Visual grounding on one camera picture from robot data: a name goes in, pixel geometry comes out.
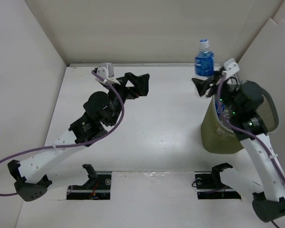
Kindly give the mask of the blue label bottle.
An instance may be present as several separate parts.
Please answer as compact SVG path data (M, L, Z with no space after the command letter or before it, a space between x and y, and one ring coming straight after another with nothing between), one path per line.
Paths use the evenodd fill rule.
M216 113L218 117L221 116L221 111L219 110L219 106L221 107L221 111L224 112L225 106L222 102L222 99L220 99L219 101L215 99L215 108L216 108Z
M200 40L199 52L195 57L195 73L198 76L209 77L214 73L214 53L209 47L208 39Z

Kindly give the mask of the clear white cap bottle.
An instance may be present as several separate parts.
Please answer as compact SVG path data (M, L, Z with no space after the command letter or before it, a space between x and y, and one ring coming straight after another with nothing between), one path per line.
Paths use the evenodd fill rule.
M222 114L219 116L219 119L225 127L229 128L230 114L228 109L223 110Z

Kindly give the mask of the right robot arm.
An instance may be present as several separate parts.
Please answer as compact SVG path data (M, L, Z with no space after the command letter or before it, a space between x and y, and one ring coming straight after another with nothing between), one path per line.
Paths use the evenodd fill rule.
M216 94L218 110L225 105L232 113L223 122L233 130L237 141L247 151L262 184L250 181L228 163L214 166L210 181L215 187L228 186L249 199L261 221L273 222L285 216L285 173L277 154L270 148L268 129L258 113L265 100L265 90L252 81L230 85L228 80L225 71L216 71L206 80L192 79L200 96Z

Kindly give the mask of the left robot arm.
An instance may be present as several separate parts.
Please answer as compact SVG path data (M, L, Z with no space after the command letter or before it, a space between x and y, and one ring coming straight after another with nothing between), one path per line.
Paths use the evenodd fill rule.
M68 185L69 177L58 174L54 167L111 134L124 117L124 103L128 99L147 96L149 74L136 76L125 73L115 83L91 72L108 92L98 91L84 103L84 114L70 124L51 146L39 149L38 153L22 161L8 163L11 176L15 179L16 194L24 201L39 199L49 190Z

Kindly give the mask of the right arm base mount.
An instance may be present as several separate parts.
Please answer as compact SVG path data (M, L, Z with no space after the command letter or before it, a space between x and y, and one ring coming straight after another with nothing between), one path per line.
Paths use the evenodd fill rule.
M233 168L228 163L222 163L211 168L211 171L196 171L192 187L197 190L200 200L240 200L241 196L235 190L221 182L220 173Z

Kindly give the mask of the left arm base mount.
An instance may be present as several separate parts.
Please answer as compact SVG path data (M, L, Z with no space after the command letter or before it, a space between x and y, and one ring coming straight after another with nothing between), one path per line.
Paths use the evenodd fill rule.
M84 164L88 180L82 185L70 185L67 200L109 200L111 197L112 172L96 172L91 164Z

